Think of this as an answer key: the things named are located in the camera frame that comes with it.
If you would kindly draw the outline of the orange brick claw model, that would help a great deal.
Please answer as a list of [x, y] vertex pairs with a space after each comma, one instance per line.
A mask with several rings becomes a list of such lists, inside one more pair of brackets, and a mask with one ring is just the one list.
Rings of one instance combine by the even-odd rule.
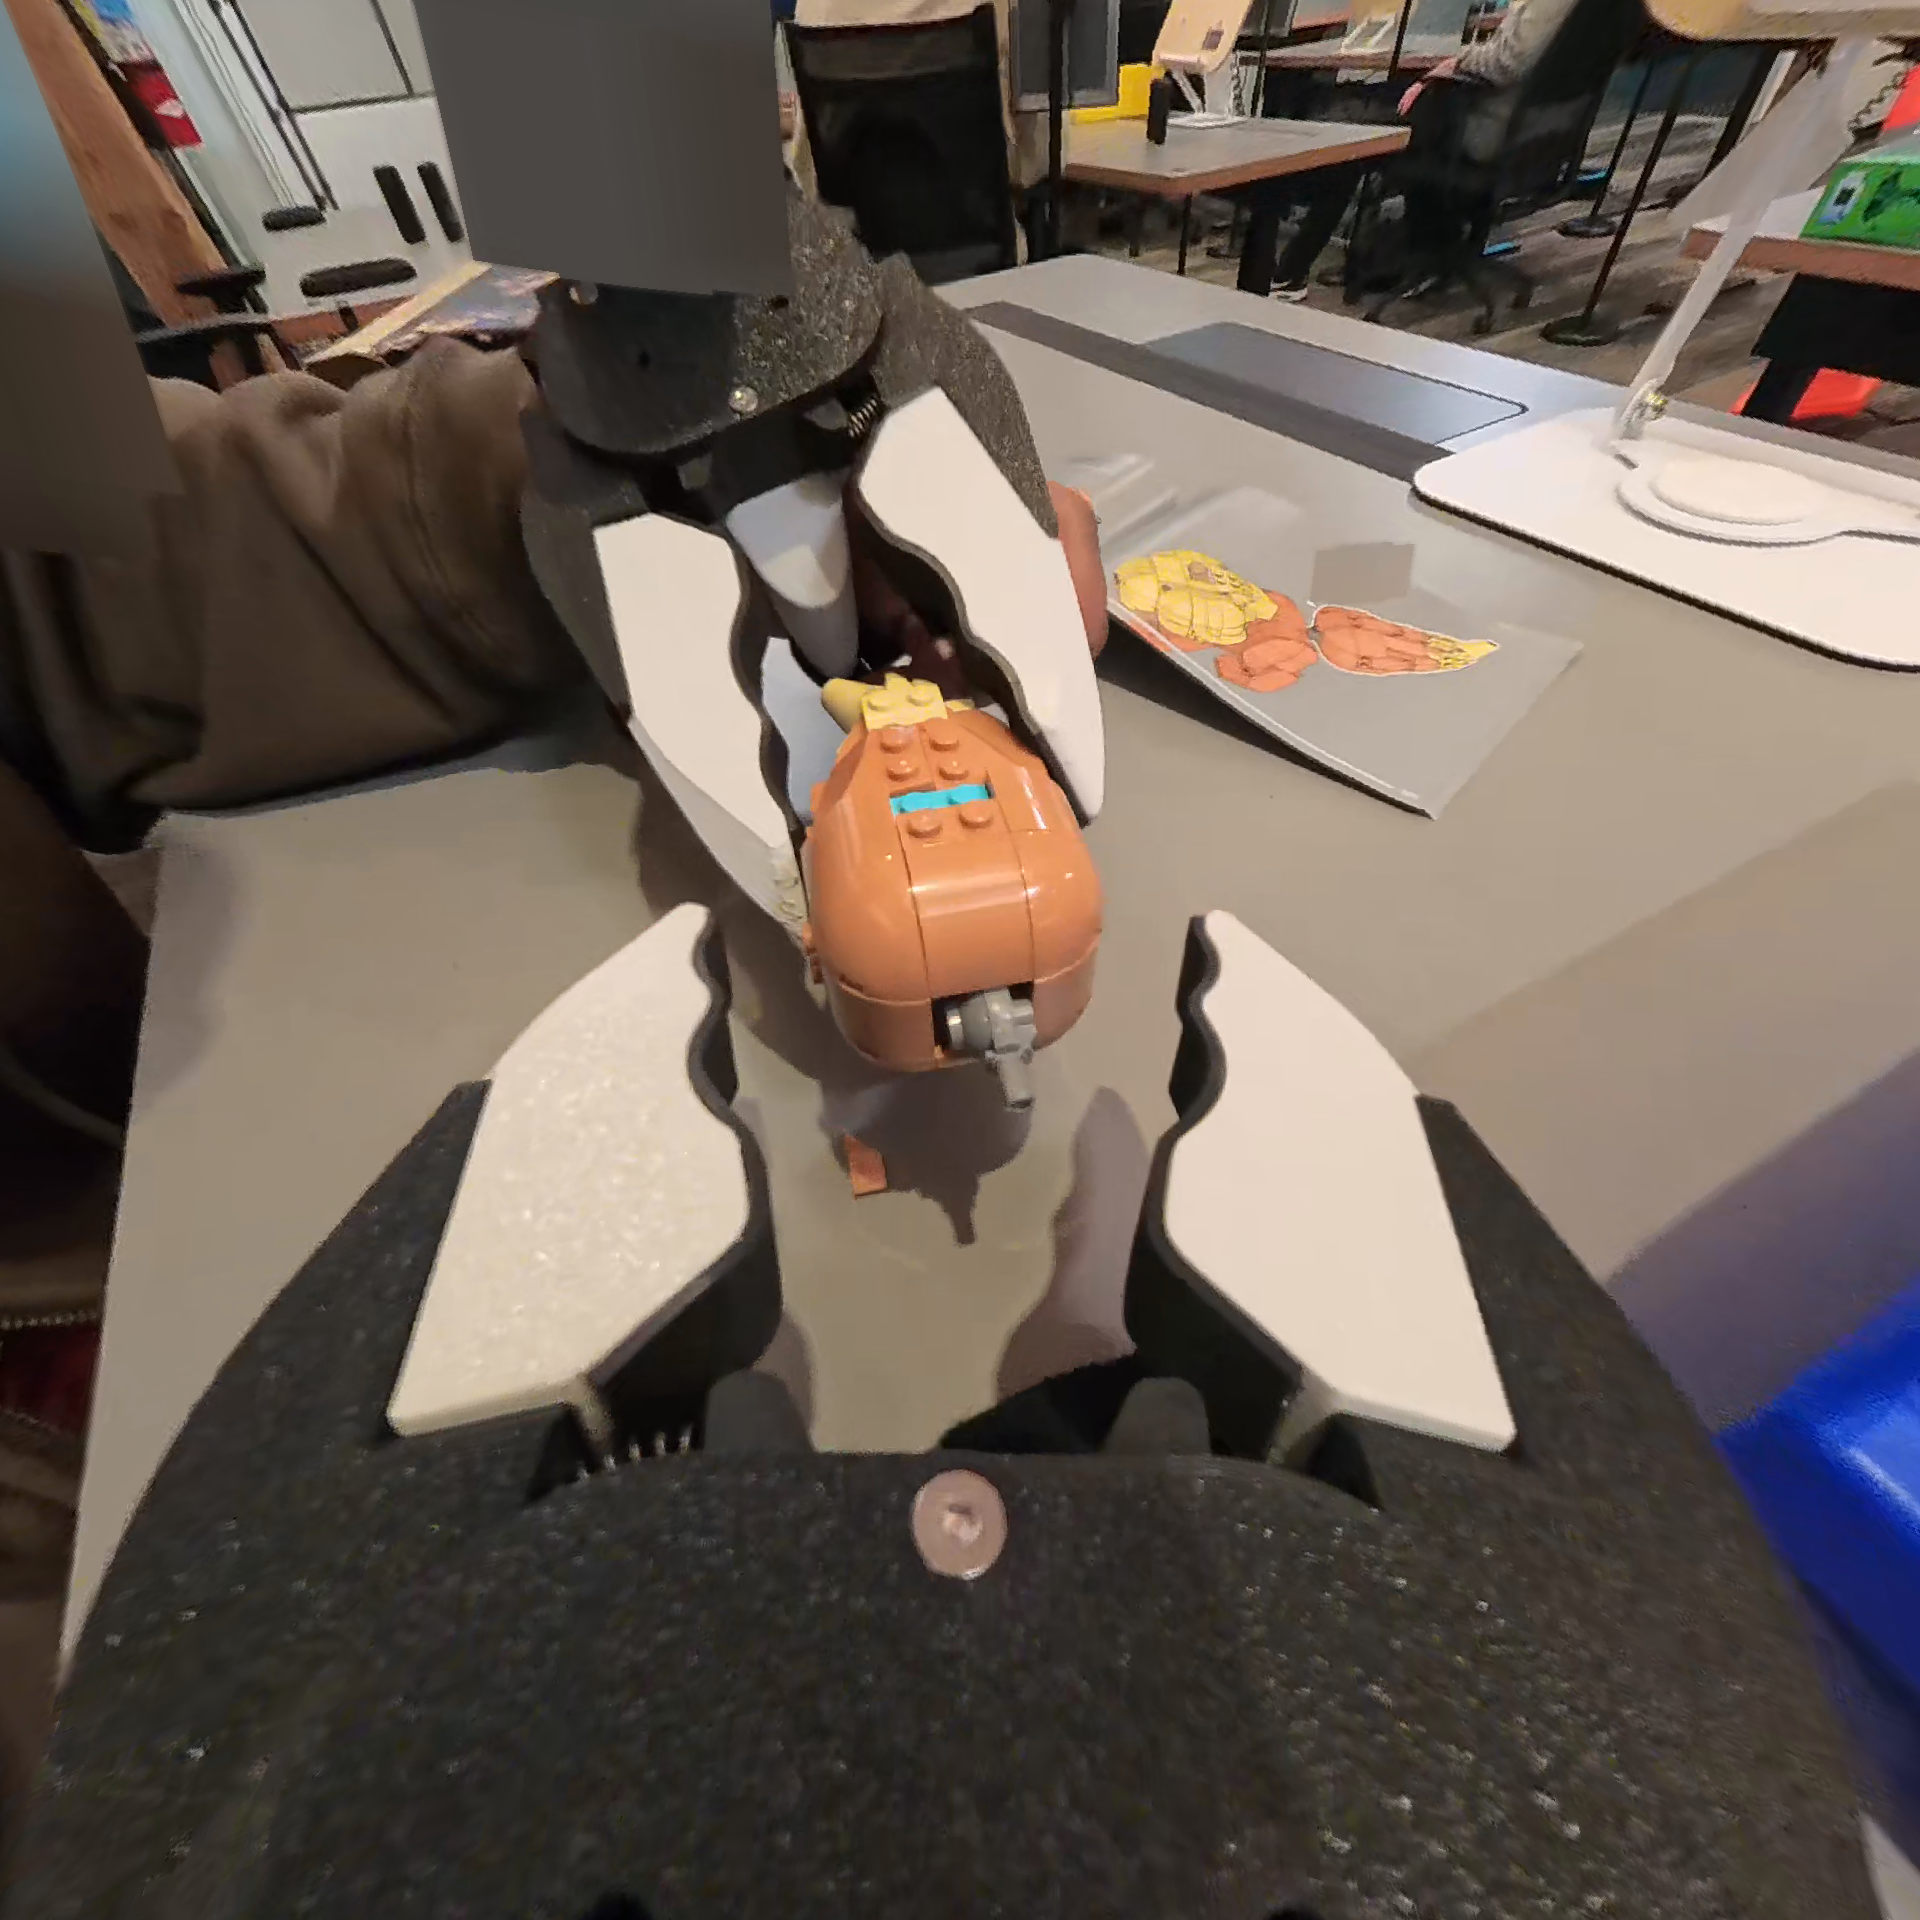
[[1102, 880], [1062, 782], [998, 716], [925, 677], [832, 677], [845, 740], [809, 797], [801, 949], [853, 1050], [978, 1066], [1012, 1113], [1082, 1017]]

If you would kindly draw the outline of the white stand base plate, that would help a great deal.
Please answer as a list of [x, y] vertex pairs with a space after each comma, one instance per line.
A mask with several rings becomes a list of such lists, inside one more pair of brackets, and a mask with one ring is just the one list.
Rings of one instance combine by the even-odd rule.
[[1570, 412], [1423, 464], [1452, 516], [1586, 559], [1866, 669], [1915, 670], [1915, 481], [1852, 464], [1788, 428], [1752, 435], [1669, 408], [1672, 367], [1790, 181], [1846, 147], [1846, 91], [1915, 2], [1650, 2], [1686, 44], [1829, 44], [1689, 196], [1718, 232], [1692, 287], [1613, 412]]

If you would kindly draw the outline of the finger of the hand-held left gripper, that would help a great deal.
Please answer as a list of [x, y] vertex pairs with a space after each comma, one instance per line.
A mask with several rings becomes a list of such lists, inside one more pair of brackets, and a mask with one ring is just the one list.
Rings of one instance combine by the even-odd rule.
[[627, 729], [724, 878], [774, 921], [801, 921], [801, 861], [764, 772], [764, 710], [744, 681], [744, 563], [716, 530], [676, 516], [599, 523]]
[[941, 388], [886, 412], [853, 494], [898, 590], [1044, 754], [1077, 814], [1105, 803], [1105, 710], [1064, 543]]

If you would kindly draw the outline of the wood-edged office table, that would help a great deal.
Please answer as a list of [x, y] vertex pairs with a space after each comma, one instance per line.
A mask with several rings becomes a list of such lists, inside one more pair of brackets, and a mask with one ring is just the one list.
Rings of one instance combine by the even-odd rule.
[[[318, 223], [277, 232], [264, 227], [261, 210], [225, 219], [230, 268], [264, 275], [246, 303], [273, 322], [341, 322], [341, 303], [371, 309], [379, 299], [412, 299], [472, 257], [469, 242], [449, 238], [431, 210], [421, 214], [421, 232], [421, 242], [400, 238], [379, 196], [371, 204], [327, 210]], [[379, 261], [396, 261], [407, 275], [341, 299], [302, 291], [314, 275], [371, 270]]]
[[1915, 252], [1832, 238], [1758, 233], [1742, 268], [1790, 275], [1753, 352], [1766, 359], [1737, 404], [1747, 417], [1790, 421], [1818, 370], [1915, 387]]
[[1198, 131], [1176, 118], [1164, 139], [1152, 139], [1143, 118], [1117, 118], [1072, 124], [1058, 143], [1062, 155], [1047, 181], [1044, 232], [1031, 244], [1035, 261], [1064, 252], [1062, 215], [1069, 181], [1176, 204], [1202, 196], [1254, 196], [1254, 249], [1243, 252], [1237, 291], [1267, 299], [1279, 257], [1279, 181], [1379, 165], [1403, 150], [1407, 127], [1232, 115], [1220, 127]]

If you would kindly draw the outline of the blue plastic bin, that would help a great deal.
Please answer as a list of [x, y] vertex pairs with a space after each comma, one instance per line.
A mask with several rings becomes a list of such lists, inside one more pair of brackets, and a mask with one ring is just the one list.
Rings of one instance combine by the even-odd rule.
[[1807, 1613], [1870, 1811], [1915, 1850], [1915, 1285], [1715, 1442]]

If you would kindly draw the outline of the person's left hand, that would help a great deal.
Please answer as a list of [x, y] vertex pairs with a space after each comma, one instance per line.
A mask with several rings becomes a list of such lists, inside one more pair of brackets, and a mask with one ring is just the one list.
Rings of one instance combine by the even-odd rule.
[[1099, 660], [1113, 636], [1102, 523], [1099, 523], [1099, 511], [1088, 489], [1049, 481], [1047, 497], [1058, 521], [1058, 543], [1069, 559], [1077, 601], [1088, 623], [1088, 645], [1091, 645], [1091, 655]]

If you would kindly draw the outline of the grey desk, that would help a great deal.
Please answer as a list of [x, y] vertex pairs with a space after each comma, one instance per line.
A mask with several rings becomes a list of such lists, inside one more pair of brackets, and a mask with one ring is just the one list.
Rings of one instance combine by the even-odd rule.
[[[574, 705], [438, 772], [159, 829], [104, 1346], [63, 1643], [189, 1410], [441, 1097], [684, 900], [716, 900], [780, 1218], [774, 1371], [832, 1449], [922, 1449], [1118, 1346], [1168, 1127], [1189, 916], [1229, 910], [1458, 1104], [1707, 1424], [1915, 1271], [1915, 673], [1506, 541], [1254, 417], [1124, 380], [1099, 322], [1202, 287], [1058, 261], [966, 287], [1049, 469], [1147, 454], [1410, 541], [1580, 641], [1441, 820], [1267, 747], [1135, 636], [1102, 660], [1099, 995], [1028, 1122], [886, 1090], [788, 943]], [[841, 1135], [893, 1186], [853, 1198]]]

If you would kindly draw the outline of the green box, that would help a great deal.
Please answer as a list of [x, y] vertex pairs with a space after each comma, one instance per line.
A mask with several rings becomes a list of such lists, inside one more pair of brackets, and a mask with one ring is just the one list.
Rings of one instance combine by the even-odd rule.
[[1915, 249], [1915, 150], [1879, 150], [1836, 163], [1807, 210], [1802, 238]]

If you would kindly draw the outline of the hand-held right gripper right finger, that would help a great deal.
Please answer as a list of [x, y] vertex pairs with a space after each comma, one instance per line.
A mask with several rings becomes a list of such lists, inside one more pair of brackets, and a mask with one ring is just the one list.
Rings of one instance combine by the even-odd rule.
[[1333, 1419], [1503, 1454], [1517, 1413], [1397, 1057], [1229, 910], [1189, 924], [1173, 1127], [1129, 1248], [1129, 1340], [1215, 1454]]

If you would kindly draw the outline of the grey instruction booklet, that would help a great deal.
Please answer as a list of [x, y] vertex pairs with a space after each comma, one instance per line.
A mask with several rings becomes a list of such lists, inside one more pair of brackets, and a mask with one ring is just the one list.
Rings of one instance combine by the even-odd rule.
[[1437, 820], [1580, 660], [1469, 601], [1410, 541], [1334, 533], [1274, 482], [1176, 487], [1147, 454], [1072, 469], [1113, 618], [1243, 724]]

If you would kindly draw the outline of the red wall sign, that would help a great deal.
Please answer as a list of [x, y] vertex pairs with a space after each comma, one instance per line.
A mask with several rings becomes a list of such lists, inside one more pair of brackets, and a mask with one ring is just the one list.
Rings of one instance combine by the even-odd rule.
[[159, 150], [204, 147], [204, 131], [193, 118], [178, 84], [154, 59], [128, 59], [115, 63], [130, 92], [133, 118], [143, 139]]

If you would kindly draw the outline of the red plastic object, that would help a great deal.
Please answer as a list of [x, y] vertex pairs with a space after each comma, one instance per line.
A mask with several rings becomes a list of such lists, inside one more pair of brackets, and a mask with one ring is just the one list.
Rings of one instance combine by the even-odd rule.
[[1876, 388], [1876, 374], [1773, 357], [1753, 387], [1737, 400], [1737, 415], [1766, 421], [1856, 417], [1866, 412]]

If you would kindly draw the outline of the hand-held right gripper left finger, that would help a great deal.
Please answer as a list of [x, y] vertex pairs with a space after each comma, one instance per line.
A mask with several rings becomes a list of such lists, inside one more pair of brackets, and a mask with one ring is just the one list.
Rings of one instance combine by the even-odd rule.
[[679, 906], [497, 1057], [389, 1396], [396, 1436], [566, 1410], [667, 1436], [780, 1329], [729, 963]]

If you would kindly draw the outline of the black office chair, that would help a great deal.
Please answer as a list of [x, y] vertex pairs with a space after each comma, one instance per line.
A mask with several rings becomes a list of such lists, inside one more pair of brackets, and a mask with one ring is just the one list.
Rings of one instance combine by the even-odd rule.
[[798, 2], [785, 26], [815, 196], [929, 285], [1022, 261], [998, 2]]

